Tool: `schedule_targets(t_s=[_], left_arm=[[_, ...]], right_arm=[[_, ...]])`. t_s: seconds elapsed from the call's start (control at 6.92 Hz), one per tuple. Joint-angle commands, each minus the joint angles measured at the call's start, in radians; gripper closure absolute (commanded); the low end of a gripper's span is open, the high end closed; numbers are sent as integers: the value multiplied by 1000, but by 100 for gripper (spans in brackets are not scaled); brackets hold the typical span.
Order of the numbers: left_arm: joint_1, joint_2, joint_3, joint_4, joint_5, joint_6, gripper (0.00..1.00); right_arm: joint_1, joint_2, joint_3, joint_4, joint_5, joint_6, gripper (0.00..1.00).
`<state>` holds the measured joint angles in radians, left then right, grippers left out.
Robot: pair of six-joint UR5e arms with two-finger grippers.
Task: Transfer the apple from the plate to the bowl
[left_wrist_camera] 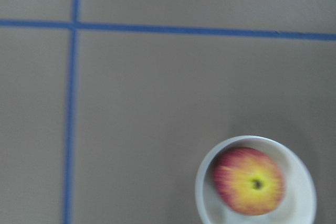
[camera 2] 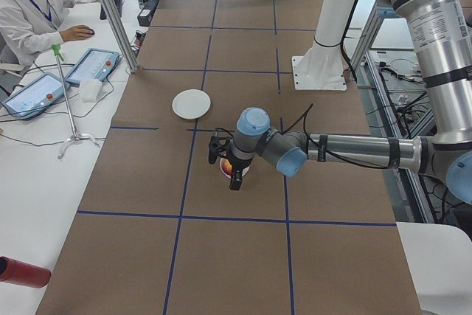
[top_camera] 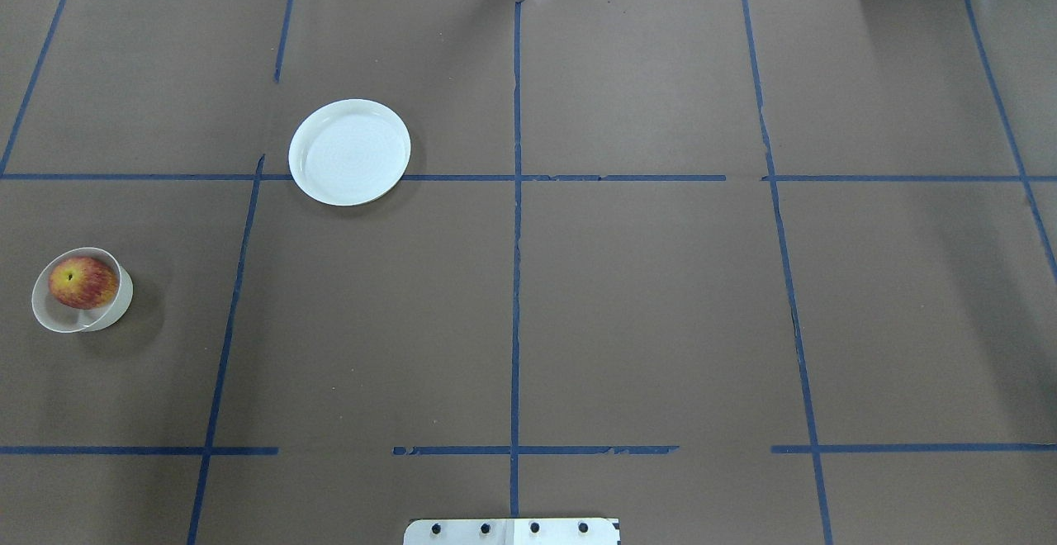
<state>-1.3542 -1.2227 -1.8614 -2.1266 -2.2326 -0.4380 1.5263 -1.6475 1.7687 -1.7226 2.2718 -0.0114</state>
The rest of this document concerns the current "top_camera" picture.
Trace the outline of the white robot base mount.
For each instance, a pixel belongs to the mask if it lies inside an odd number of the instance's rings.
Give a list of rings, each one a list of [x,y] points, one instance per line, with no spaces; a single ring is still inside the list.
[[[416,519],[404,544],[619,544],[618,519]]]

